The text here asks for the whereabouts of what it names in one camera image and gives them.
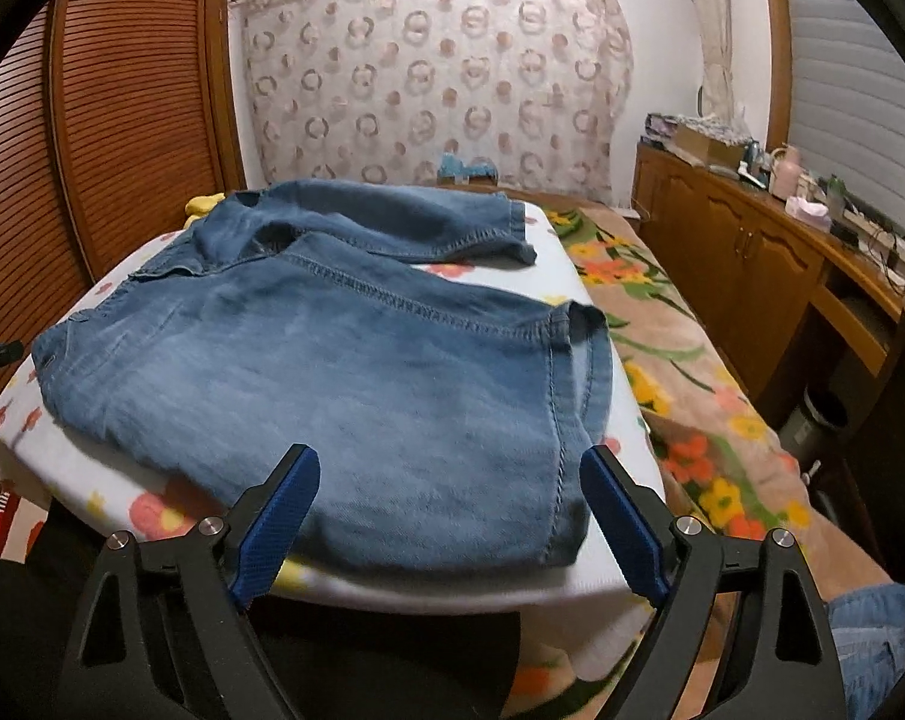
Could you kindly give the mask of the blue denim pants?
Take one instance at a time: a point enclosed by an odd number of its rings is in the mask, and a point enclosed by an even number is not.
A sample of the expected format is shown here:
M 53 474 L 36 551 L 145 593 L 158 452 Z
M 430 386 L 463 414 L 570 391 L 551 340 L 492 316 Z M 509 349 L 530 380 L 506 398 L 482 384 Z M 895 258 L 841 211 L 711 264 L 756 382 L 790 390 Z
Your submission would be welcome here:
M 223 504 L 308 445 L 296 547 L 347 571 L 565 567 L 612 344 L 592 305 L 448 280 L 531 266 L 503 195 L 287 182 L 223 200 L 32 347 L 47 411 Z

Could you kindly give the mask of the blue denim garment at edge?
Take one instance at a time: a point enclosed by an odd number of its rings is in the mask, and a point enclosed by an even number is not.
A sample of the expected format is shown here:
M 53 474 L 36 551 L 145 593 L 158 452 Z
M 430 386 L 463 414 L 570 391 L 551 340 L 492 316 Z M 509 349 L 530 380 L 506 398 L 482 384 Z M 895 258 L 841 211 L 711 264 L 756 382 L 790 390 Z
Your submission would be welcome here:
M 827 603 L 846 717 L 869 718 L 905 674 L 905 585 L 882 583 Z

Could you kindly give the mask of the white fruit print blanket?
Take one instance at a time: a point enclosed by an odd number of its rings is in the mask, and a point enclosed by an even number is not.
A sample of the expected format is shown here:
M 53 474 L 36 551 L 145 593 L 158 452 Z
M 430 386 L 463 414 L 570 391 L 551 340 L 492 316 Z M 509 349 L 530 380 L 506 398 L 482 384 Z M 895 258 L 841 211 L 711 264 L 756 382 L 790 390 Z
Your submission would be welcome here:
M 319 457 L 285 587 L 498 610 L 619 590 L 592 445 L 658 483 L 603 312 L 501 195 L 293 182 L 153 239 L 0 394 L 0 470 L 94 527 L 179 535 Z

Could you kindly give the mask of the floral brown bed cover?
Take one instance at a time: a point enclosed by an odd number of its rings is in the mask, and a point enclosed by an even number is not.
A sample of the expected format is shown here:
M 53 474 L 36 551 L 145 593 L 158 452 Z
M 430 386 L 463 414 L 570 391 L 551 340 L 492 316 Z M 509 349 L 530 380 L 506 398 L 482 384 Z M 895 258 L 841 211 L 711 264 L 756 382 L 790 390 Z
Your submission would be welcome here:
M 670 509 L 726 535 L 759 538 L 773 525 L 795 532 L 823 600 L 887 582 L 872 557 L 812 509 L 798 462 L 630 224 L 605 206 L 557 202 L 542 210 L 606 314 Z

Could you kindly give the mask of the yellow pikachu plush toy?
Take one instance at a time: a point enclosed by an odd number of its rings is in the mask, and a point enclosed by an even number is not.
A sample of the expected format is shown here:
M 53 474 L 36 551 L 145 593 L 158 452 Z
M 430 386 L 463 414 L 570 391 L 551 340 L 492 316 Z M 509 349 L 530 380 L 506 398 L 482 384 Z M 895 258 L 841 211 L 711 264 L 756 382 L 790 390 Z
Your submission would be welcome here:
M 192 197 L 185 204 L 185 229 L 189 229 L 196 221 L 203 220 L 205 216 L 210 215 L 217 206 L 226 199 L 223 192 L 213 193 L 213 195 L 197 195 Z

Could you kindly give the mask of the wooden louvered closet door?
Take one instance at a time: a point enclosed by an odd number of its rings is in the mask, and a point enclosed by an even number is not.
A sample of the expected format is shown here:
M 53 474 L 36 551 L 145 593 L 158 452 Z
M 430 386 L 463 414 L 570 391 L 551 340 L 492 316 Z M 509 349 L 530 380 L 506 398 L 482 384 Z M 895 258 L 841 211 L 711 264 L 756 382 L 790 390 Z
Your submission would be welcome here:
M 0 344 L 246 184 L 228 0 L 32 0 L 0 60 Z

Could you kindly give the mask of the wooden sideboard cabinet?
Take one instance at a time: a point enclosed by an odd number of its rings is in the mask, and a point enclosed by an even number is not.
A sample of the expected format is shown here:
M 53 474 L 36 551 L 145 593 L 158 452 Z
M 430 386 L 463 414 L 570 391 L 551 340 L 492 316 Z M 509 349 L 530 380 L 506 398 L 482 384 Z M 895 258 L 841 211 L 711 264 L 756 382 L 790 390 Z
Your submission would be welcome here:
M 809 388 L 848 413 L 860 457 L 905 458 L 905 288 L 770 195 L 636 146 L 642 236 L 760 414 L 783 426 Z

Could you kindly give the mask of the pink bottle on cabinet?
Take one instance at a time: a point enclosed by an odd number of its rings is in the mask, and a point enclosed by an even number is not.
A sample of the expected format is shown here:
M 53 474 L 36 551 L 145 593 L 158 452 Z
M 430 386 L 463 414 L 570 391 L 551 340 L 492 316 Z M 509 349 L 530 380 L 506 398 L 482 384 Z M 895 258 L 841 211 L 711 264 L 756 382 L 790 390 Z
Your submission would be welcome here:
M 801 153 L 793 145 L 784 145 L 772 151 L 772 180 L 770 193 L 775 199 L 786 202 L 796 195 L 802 176 Z

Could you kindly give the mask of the cardboard box on cabinet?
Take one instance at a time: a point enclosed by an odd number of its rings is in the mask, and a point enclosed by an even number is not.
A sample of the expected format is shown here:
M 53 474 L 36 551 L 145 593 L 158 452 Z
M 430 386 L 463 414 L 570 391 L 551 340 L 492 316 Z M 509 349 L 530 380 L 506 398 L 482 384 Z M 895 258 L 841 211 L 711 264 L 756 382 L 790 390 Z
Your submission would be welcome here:
M 746 146 L 745 142 L 729 142 L 727 138 L 716 137 L 711 132 L 703 132 L 701 128 L 682 122 L 677 125 L 667 149 L 695 167 L 724 167 L 738 171 Z

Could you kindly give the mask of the patterned lace curtain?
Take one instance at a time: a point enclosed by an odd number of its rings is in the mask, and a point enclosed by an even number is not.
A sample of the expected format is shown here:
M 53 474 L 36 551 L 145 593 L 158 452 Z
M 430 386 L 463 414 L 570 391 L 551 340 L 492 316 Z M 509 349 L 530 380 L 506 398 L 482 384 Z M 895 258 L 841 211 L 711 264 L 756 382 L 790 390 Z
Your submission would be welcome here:
M 238 0 L 270 184 L 434 184 L 444 153 L 498 182 L 613 200 L 631 86 L 619 0 Z

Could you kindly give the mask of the blue item in box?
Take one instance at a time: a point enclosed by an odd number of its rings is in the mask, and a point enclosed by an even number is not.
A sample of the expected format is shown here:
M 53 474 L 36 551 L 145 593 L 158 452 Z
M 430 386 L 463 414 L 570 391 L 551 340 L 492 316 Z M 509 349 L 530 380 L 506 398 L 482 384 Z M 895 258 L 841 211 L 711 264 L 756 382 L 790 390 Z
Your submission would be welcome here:
M 496 185 L 498 169 L 484 158 L 466 163 L 457 154 L 444 153 L 439 160 L 436 182 L 439 185 Z

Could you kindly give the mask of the grey window shutter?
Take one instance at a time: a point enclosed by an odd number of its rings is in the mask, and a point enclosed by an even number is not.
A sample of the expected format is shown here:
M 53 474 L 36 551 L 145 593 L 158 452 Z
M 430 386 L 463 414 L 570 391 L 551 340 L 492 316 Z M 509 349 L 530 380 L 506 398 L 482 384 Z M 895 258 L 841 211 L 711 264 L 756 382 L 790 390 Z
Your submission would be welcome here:
M 905 234 L 905 62 L 856 0 L 788 0 L 789 143 Z

